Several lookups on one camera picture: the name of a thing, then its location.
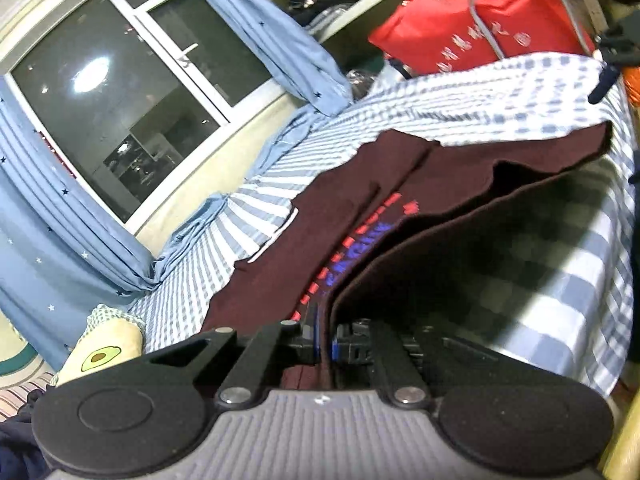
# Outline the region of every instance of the window frame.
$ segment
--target window frame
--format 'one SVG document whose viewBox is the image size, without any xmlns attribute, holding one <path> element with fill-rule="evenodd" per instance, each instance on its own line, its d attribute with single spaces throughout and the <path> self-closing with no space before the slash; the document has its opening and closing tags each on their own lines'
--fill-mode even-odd
<svg viewBox="0 0 640 480">
<path fill-rule="evenodd" d="M 81 7 L 85 1 L 81 0 L 74 5 L 69 12 L 66 12 L 62 19 Z M 273 78 L 270 78 L 250 94 L 244 97 L 235 106 L 229 105 L 222 95 L 204 77 L 204 75 L 192 64 L 186 54 L 181 51 L 167 33 L 162 30 L 158 23 L 149 15 L 149 11 L 170 1 L 170 0 L 147 0 L 137 8 L 133 8 L 126 0 L 109 0 L 118 12 L 130 23 L 137 34 L 162 60 L 165 66 L 178 78 L 180 83 L 194 96 L 199 104 L 211 115 L 219 124 L 219 128 L 213 131 L 204 142 L 202 142 L 152 191 L 140 206 L 134 211 L 130 218 L 123 222 L 105 204 L 104 200 L 94 191 L 91 185 L 82 177 L 77 168 L 69 161 L 65 153 L 60 149 L 52 135 L 46 129 L 36 112 L 33 110 L 25 95 L 20 90 L 15 81 L 12 71 L 37 45 L 42 38 L 50 33 L 62 20 L 56 22 L 46 30 L 43 30 L 40 39 L 30 48 L 23 49 L 19 58 L 9 67 L 4 74 L 10 91 L 14 94 L 18 104 L 27 115 L 28 119 L 45 137 L 56 153 L 62 158 L 78 181 L 78 184 L 127 231 L 136 235 L 153 217 L 158 209 L 170 199 L 172 194 L 191 176 L 198 168 L 217 152 L 233 135 L 238 133 L 247 123 L 249 123 L 258 113 L 267 108 L 286 91 Z"/>
</svg>

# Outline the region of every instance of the checkered bedsheet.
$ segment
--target checkered bedsheet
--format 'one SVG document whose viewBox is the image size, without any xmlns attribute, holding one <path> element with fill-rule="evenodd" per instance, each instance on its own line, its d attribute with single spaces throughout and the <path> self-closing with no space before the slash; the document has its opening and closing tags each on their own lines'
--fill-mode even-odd
<svg viewBox="0 0 640 480">
<path fill-rule="evenodd" d="M 434 312 L 430 322 L 610 392 L 631 333 L 636 145 L 621 88 L 599 105 L 586 101 L 599 71 L 587 57 L 532 54 L 401 82 L 357 102 L 231 194 L 177 269 L 133 305 L 146 322 L 146 351 L 196 333 L 234 262 L 270 239 L 290 200 L 382 130 L 454 145 L 547 139 L 609 120 L 610 152 L 542 190 L 516 232 L 496 233 L 480 257 L 453 269 L 450 304 L 465 309 Z"/>
</svg>

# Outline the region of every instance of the dark blue clothing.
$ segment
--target dark blue clothing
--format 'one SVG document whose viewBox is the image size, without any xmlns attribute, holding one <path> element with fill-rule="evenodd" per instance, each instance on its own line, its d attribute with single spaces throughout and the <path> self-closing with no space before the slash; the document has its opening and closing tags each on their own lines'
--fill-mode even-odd
<svg viewBox="0 0 640 480">
<path fill-rule="evenodd" d="M 38 480 L 50 472 L 31 428 L 33 407 L 44 394 L 33 390 L 17 415 L 0 422 L 0 480 Z"/>
</svg>

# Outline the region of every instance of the green stripe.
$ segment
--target green stripe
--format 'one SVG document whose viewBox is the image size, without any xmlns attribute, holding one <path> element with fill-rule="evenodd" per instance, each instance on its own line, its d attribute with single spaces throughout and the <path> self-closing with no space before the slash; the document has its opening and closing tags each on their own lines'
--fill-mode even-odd
<svg viewBox="0 0 640 480">
<path fill-rule="evenodd" d="M 22 370 L 33 361 L 37 355 L 36 349 L 27 343 L 27 346 L 20 350 L 20 353 L 6 361 L 0 362 L 0 377 Z"/>
</svg>

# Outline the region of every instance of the window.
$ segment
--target window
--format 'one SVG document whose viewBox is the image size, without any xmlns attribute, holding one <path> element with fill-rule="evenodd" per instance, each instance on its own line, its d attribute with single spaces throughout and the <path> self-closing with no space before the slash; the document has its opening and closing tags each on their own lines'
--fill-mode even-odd
<svg viewBox="0 0 640 480">
<path fill-rule="evenodd" d="M 88 0 L 11 75 L 81 184 L 122 222 L 201 143 L 281 92 L 205 0 Z"/>
</svg>

